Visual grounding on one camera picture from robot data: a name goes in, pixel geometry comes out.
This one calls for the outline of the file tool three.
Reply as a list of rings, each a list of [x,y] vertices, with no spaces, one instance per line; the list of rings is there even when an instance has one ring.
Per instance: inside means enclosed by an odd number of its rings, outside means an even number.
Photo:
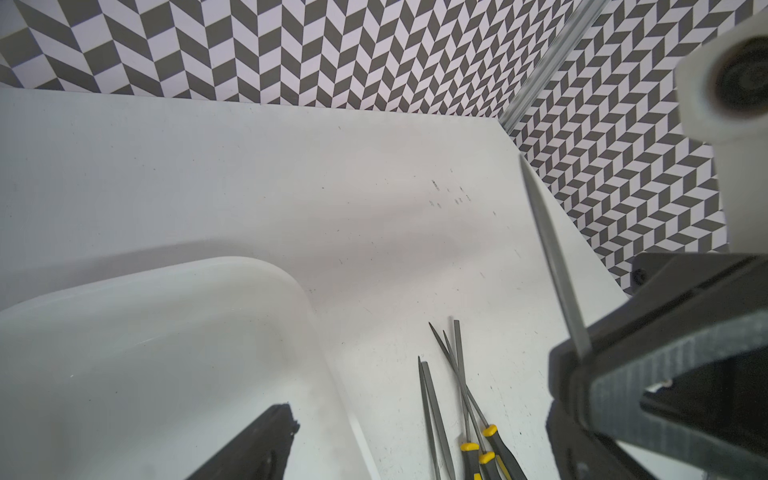
[[[461,395],[461,412],[464,426],[464,441],[460,446],[462,459],[464,461],[464,478],[469,480],[481,480],[481,469],[478,461],[479,445],[472,441],[470,434],[470,414],[467,397],[465,393],[465,381],[462,379],[461,361],[460,361],[460,321],[453,319],[453,359],[457,376],[458,389]]]

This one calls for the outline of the file tool two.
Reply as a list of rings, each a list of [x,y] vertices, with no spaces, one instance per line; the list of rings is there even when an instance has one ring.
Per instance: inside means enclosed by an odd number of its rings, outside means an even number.
[[[436,429],[437,442],[440,446],[440,451],[444,459],[448,478],[451,480],[454,480],[456,478],[456,472],[455,472],[454,463],[451,456],[450,445],[449,445],[447,434],[445,431],[442,412],[440,410],[429,364],[426,361],[421,360],[420,367],[424,372],[426,391],[427,391],[427,396],[429,398],[431,413],[432,413],[432,417],[433,417],[434,425]]]

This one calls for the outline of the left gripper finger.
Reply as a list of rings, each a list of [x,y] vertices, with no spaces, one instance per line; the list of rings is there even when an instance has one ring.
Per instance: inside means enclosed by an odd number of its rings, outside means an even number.
[[[290,405],[272,405],[188,479],[280,480],[298,431]]]

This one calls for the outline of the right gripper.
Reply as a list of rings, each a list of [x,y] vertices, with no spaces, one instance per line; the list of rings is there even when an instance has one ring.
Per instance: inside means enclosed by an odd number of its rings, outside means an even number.
[[[564,479],[647,479],[633,445],[725,479],[767,475],[767,259],[644,253],[632,297],[549,355]]]

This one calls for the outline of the file tool four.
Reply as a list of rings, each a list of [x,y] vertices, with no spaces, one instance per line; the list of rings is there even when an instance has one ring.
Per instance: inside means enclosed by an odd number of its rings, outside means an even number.
[[[467,397],[467,403],[469,406],[470,421],[472,422],[472,426],[475,431],[475,436],[477,437],[477,443],[479,445],[480,454],[479,454],[478,461],[479,461],[480,469],[482,470],[483,479],[501,480],[502,477],[499,474],[496,466],[496,456],[492,451],[486,448],[486,445],[484,443],[484,437],[481,433],[478,419],[475,416],[475,409],[474,409],[472,396],[466,384],[462,335],[460,340],[460,361],[461,361],[462,379],[465,381],[465,393]]]

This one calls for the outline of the file tool five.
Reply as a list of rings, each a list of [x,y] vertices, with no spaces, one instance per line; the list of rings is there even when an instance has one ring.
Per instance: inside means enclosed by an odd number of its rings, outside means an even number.
[[[448,335],[443,333],[443,339],[440,339],[440,335],[432,324],[429,324],[430,330],[436,338],[436,341],[443,352],[444,356],[448,360],[455,375],[454,359],[453,359],[453,344],[448,339]],[[475,416],[478,419],[481,433],[484,437],[484,443],[486,448],[492,451],[496,456],[496,466],[502,479],[507,480],[519,480],[526,479],[527,476],[523,472],[523,469],[512,453],[511,449],[504,443],[499,433],[498,427],[489,422],[480,408],[477,400],[469,389],[474,403]]]

